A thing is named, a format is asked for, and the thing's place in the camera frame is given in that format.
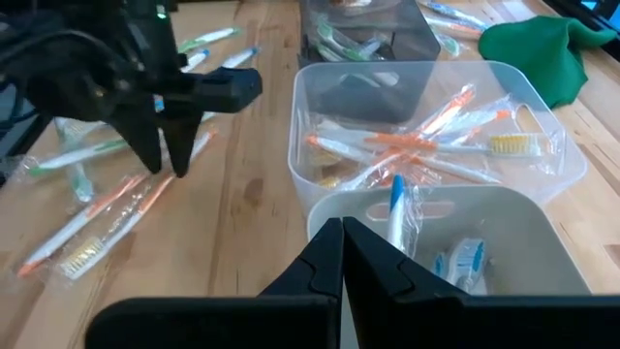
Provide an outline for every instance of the wooden tabletop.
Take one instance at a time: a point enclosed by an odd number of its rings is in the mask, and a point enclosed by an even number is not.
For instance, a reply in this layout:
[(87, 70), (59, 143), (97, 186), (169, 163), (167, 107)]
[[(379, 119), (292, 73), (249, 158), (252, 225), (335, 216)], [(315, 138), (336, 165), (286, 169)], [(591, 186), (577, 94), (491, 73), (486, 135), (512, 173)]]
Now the wooden tabletop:
[[(539, 0), (451, 3), (492, 22), (552, 13)], [(263, 51), (252, 65), (263, 75), (263, 96), (238, 115), (218, 116), (214, 124), (224, 137), (75, 284), (46, 269), (24, 281), (12, 277), (25, 253), (78, 208), (66, 181), (15, 178), (7, 184), (0, 192), (0, 348), (81, 348), (89, 319), (129, 297), (256, 295), (304, 246), (304, 220), (286, 164), (299, 47), (296, 1), (181, 5), (172, 17), (179, 42), (225, 26), (242, 27), (243, 34), (211, 47), (213, 57), (203, 69), (260, 45)], [(555, 113), (589, 159), (590, 170), (545, 211), (591, 289), (616, 293), (620, 64), (600, 50), (584, 57), (590, 80), (575, 103)], [(57, 150), (55, 132), (48, 129), (31, 154), (45, 157)], [(128, 152), (91, 169), (104, 189), (138, 165)], [(89, 230), (104, 229), (112, 216), (104, 215)]]

